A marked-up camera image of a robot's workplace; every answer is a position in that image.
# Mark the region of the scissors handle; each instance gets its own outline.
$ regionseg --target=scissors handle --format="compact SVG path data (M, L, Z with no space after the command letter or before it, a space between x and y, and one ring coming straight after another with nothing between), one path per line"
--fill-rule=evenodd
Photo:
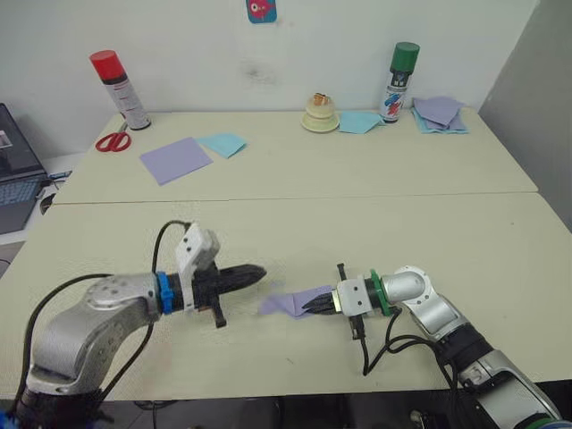
M124 131L107 134L96 143L99 152L122 152L129 146L131 146L131 136Z

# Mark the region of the purple cloth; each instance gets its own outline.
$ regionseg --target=purple cloth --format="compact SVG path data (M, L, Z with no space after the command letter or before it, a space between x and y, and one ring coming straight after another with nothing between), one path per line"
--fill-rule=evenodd
M427 127L437 128L434 126L436 124L445 127L440 129L444 130L449 128L463 103L449 97L433 97L426 100L413 98L413 106L419 115L425 119Z
M441 125L440 123L429 121L428 119L424 119L425 125L427 128L432 128L435 130L464 130L465 124L461 120L461 115L457 113L453 119L449 122L449 125Z
M140 158L159 185L165 185L213 162L192 137L146 152Z
M306 317L309 315L305 314L306 310L302 307L312 299L331 291L332 286L320 286L319 288L303 290L296 293L275 293L269 295L262 301L258 313L261 315L271 315L272 313L282 312L295 319Z

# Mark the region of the white table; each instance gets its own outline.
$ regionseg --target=white table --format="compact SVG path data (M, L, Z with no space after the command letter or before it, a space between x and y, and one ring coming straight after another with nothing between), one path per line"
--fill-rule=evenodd
M535 192L475 110L464 108L466 135L428 135L404 112L365 135L314 134L302 113L152 114L153 125L129 131L133 145L117 153L93 147L56 204L260 198L355 198L399 195ZM117 115L101 136L122 123ZM187 137L232 132L248 146L164 186L139 156Z
M0 281L0 397L15 392L24 327L40 299L79 274L148 272L156 233L173 218L216 231L219 266L260 264L268 275L223 296L226 328L216 330L209 312L164 317L111 399L444 388L432 354L420 348L387 357L364 378L360 347L343 316L296 321L257 314L269 293L336 283L339 262L348 276L421 266L534 381L572 377L572 240L537 194L62 205L48 211ZM165 236L159 266L167 272L175 269L169 249L179 237L176 231ZM86 286L61 294L38 329ZM371 349L386 325L378 316L366 321ZM143 331L126 341L110 374ZM395 332L418 329L403 316Z

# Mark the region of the robotic arm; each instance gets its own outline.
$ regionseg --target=robotic arm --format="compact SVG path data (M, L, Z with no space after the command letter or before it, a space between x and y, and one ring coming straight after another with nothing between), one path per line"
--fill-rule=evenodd
M21 425L71 427L93 418L117 349L162 315L211 308L216 327L225 326L219 295L258 282L266 271L256 265L219 271L219 248L215 234L195 223L175 250L178 273L106 277L54 317L33 349L34 363L15 410Z
M374 308L389 315L390 306L405 307L425 337L436 345L439 358L457 368L460 383L500 429L541 427L540 423L560 419L551 400L434 290L425 272L405 266L381 278L372 270L370 279L359 276L346 280L343 265L339 268L342 281L337 288L331 296L310 301L308 311L343 313L351 320Z

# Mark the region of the green spray can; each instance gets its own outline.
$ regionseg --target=green spray can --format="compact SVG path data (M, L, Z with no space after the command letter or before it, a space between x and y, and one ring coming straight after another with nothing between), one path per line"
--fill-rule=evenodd
M383 100L380 107L383 120L396 122L408 90L409 78L415 69L419 45L410 42L399 42L393 50L390 75L387 79Z

